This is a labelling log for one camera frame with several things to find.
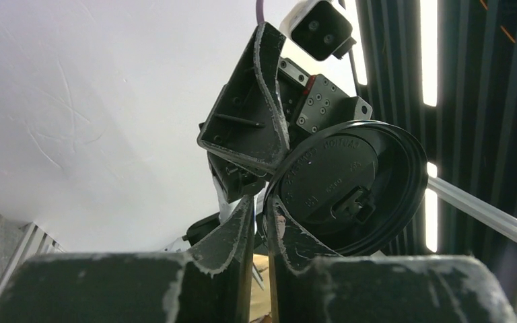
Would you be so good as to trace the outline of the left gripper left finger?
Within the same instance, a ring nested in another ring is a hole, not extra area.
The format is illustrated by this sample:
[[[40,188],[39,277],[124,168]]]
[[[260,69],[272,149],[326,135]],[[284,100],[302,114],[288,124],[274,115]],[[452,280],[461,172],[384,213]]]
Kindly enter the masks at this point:
[[[247,322],[254,199],[184,252],[56,253],[25,261],[0,322]]]

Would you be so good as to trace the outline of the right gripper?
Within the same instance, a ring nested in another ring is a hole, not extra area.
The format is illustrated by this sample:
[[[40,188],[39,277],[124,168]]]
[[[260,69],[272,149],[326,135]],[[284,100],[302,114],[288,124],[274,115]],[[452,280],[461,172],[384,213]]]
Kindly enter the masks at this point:
[[[324,75],[280,59],[285,40],[267,22],[255,28],[197,137],[226,203],[258,194],[305,138],[371,115],[362,99]]]

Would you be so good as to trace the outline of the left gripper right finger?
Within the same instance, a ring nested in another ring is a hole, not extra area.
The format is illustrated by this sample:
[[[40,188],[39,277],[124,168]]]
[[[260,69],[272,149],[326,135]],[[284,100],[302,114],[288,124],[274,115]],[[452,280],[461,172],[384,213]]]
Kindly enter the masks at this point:
[[[338,255],[278,196],[265,201],[274,322],[517,322],[492,272],[470,256]]]

